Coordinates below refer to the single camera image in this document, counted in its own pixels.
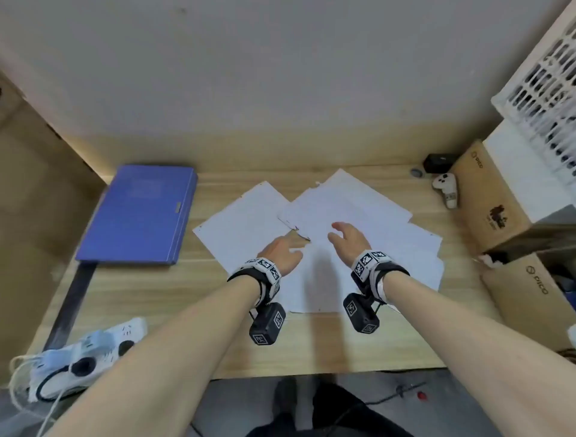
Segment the white plug adapter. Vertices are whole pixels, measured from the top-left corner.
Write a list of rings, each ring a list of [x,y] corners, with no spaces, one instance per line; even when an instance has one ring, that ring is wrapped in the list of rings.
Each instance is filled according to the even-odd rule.
[[[49,349],[40,354],[37,368],[44,370],[70,366],[83,358],[97,358],[113,349],[113,334],[98,330],[87,334],[73,345]]]

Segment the person's right forearm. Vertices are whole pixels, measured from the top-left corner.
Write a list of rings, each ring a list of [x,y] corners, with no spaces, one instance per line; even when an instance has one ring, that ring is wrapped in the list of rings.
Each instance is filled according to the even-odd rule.
[[[576,437],[576,365],[399,271],[385,297],[504,437]]]

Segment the white paper sheet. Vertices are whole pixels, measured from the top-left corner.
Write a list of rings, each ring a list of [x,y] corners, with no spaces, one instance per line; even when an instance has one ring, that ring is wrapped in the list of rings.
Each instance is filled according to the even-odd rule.
[[[442,238],[435,236],[430,243],[392,242],[383,249],[410,275],[438,291],[444,272],[444,263],[438,256]],[[340,260],[333,246],[328,243],[307,244],[304,257],[292,273],[281,280],[280,291],[274,301],[279,302],[286,312],[343,313],[343,300],[358,291],[351,278],[351,269]]]
[[[367,229],[367,238],[407,267],[407,261],[443,269],[438,257],[443,238],[412,223],[376,224]]]
[[[413,214],[380,194],[369,185],[361,182],[343,169],[338,169],[325,182],[318,183],[317,188],[328,188],[341,194],[366,214],[370,213],[379,219],[387,219],[396,224],[410,222]]]
[[[290,231],[278,218],[288,205],[289,201],[265,181],[243,193],[193,232],[230,274],[272,240]]]

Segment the blue document folder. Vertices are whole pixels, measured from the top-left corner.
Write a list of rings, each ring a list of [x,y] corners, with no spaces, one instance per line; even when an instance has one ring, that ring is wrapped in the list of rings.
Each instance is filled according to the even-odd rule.
[[[192,167],[121,166],[84,234],[76,261],[176,264],[197,183]]]

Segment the cardboard box with animal print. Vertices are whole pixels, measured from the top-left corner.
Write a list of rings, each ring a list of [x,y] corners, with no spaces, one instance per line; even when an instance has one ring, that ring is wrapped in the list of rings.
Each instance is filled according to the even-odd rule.
[[[472,143],[450,170],[456,177],[460,215],[478,251],[525,251],[532,222],[484,143]]]

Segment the left wristband with marker tags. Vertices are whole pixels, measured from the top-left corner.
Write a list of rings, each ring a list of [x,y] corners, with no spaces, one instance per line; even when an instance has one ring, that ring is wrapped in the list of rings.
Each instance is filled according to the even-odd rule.
[[[244,275],[255,279],[260,287],[259,298],[256,300],[253,309],[268,304],[280,290],[282,274],[276,264],[267,258],[249,259],[227,278],[227,282]]]

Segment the person's black trousers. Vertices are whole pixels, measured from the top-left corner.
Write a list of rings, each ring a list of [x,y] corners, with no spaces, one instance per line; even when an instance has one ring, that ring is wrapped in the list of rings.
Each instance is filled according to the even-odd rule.
[[[211,382],[191,422],[203,437],[414,437],[331,379]]]

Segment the right wristband with marker tags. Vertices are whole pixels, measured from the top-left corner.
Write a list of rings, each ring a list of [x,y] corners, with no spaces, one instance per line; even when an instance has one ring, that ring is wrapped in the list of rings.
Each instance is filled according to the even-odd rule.
[[[383,278],[389,272],[409,272],[382,251],[365,250],[351,266],[351,278],[365,297],[372,297],[379,303],[388,304]]]

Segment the open cardboard box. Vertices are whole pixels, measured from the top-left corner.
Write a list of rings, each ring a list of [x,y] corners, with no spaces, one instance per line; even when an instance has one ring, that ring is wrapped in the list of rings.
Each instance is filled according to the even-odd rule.
[[[576,293],[576,246],[536,251],[480,276],[503,322],[557,353],[576,351],[569,337],[576,308],[553,275],[563,267]]]

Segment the white plastic lattice basket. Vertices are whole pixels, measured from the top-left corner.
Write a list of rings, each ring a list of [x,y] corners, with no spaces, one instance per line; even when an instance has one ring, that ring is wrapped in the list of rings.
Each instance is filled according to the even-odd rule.
[[[555,176],[576,188],[576,0],[491,103]]]

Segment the white paper sheet torn edge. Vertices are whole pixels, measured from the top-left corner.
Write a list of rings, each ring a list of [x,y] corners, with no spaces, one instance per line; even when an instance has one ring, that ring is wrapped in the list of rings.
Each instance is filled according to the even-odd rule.
[[[277,214],[280,221],[311,242],[320,242],[332,223],[348,222],[367,237],[372,248],[384,250],[387,241],[397,231],[403,231],[409,221],[405,213],[389,202],[374,197],[350,193],[342,187],[309,188]]]

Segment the person's right hand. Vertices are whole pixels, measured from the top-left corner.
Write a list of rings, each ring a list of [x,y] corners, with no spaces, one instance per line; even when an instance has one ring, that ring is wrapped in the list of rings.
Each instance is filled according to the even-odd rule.
[[[348,222],[333,222],[332,228],[335,233],[343,237],[343,248],[335,249],[340,260],[347,266],[352,267],[355,260],[371,245],[364,234]]]

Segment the person's left forearm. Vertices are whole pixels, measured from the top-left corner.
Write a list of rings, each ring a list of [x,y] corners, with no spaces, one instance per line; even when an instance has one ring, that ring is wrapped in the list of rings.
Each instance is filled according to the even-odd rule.
[[[238,276],[185,309],[133,346],[46,437],[182,437],[260,291]]]

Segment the black flat bar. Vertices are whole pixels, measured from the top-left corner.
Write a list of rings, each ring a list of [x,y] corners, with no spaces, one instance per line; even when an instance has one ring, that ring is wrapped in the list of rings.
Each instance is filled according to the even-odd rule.
[[[58,315],[52,325],[42,351],[55,350],[67,344],[77,315],[98,267],[98,262],[81,262],[67,290]]]

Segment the small black box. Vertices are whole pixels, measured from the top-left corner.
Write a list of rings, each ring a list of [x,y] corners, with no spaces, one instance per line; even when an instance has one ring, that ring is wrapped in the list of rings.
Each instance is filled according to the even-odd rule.
[[[431,153],[423,160],[422,167],[429,174],[447,173],[459,157],[459,154]]]

